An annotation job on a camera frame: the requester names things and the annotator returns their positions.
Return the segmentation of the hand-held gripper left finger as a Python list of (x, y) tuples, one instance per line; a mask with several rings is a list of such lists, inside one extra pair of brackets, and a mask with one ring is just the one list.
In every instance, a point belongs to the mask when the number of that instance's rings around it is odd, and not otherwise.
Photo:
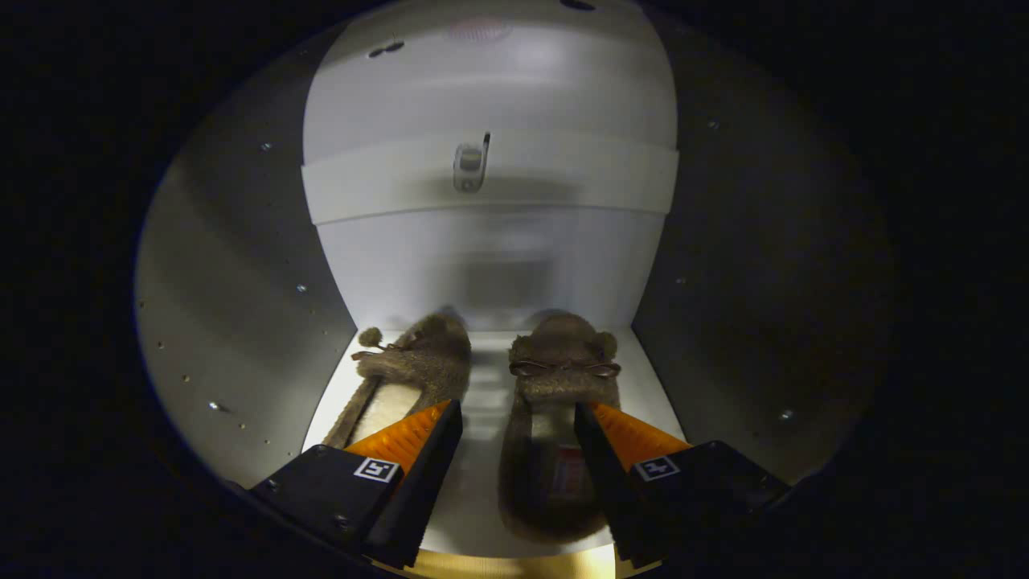
[(344, 450), (314, 445), (249, 495), (345, 556), (412, 567), (462, 433), (459, 400), (443, 400)]

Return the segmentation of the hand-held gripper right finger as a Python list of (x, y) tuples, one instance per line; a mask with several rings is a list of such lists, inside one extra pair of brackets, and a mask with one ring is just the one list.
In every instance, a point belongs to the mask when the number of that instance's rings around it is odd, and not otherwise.
[(723, 441), (691, 445), (599, 402), (574, 429), (620, 560), (640, 569), (713, 569), (793, 490)]

